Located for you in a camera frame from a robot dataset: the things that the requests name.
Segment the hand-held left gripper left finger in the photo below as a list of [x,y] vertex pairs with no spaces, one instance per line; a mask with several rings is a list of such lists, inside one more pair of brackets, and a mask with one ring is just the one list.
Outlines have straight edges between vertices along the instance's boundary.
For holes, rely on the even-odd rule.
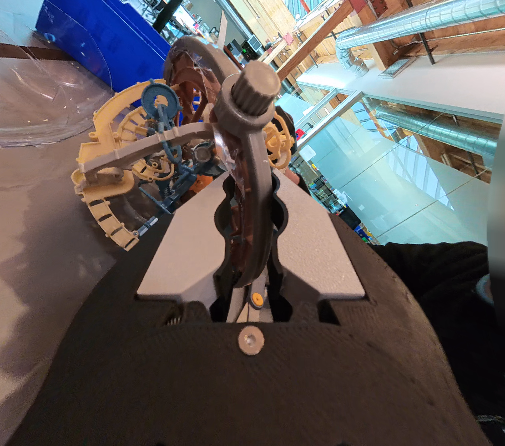
[[207,310],[218,298],[214,275],[225,260],[225,237],[215,215],[226,199],[218,177],[176,210],[137,290],[141,300],[200,302]]

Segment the silver ventilation duct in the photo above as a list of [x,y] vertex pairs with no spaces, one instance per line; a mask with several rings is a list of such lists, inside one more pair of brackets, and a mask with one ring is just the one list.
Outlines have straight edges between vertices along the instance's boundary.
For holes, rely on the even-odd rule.
[[369,68],[352,53],[354,47],[503,15],[504,0],[432,0],[340,33],[335,44],[336,56],[346,71],[362,77]]
[[496,132],[464,123],[456,115],[433,110],[419,111],[417,108],[407,109],[371,97],[364,97],[363,102],[375,111],[378,120],[390,125],[483,157],[493,158],[496,154]]

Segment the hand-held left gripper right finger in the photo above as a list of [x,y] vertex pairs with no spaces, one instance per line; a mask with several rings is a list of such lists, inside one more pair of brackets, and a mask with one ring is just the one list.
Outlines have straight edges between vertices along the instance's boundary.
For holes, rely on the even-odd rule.
[[272,172],[276,231],[269,262],[273,321],[288,321],[295,306],[361,301],[365,289],[330,213],[280,172]]

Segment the person's torso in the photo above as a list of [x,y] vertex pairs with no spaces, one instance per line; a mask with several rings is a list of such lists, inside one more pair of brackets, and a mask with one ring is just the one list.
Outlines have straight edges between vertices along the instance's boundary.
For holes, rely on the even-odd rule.
[[371,249],[423,309],[489,441],[504,445],[504,329],[496,319],[487,247],[389,242]]

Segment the grey orange scissors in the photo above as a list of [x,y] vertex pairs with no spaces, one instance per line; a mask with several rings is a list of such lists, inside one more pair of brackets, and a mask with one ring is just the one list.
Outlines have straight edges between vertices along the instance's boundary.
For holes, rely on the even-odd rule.
[[273,323],[268,299],[268,272],[266,269],[246,289],[244,306],[236,323]]

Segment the blue storage bin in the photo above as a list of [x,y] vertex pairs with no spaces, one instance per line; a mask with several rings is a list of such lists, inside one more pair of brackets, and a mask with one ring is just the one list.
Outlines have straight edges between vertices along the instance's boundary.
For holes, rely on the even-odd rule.
[[171,49],[120,0],[44,0],[35,28],[115,92],[162,79]]

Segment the clear plastic dome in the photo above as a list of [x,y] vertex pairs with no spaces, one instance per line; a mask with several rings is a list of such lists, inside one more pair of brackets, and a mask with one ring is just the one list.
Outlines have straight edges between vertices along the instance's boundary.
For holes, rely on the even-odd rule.
[[82,25],[47,0],[1,0],[1,146],[86,131],[113,94],[105,59]]

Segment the marble maze ball toy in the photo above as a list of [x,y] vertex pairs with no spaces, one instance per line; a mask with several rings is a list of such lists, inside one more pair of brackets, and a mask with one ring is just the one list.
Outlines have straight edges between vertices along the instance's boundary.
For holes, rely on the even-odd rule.
[[272,169],[285,169],[294,140],[274,101],[244,114],[231,89],[242,70],[216,44],[183,36],[171,47],[163,79],[117,93],[93,115],[72,173],[75,193],[107,237],[129,251],[141,230],[125,228],[109,198],[157,183],[160,214],[174,214],[199,176],[225,171],[235,182],[230,248],[234,286],[250,285],[267,264],[273,239]]

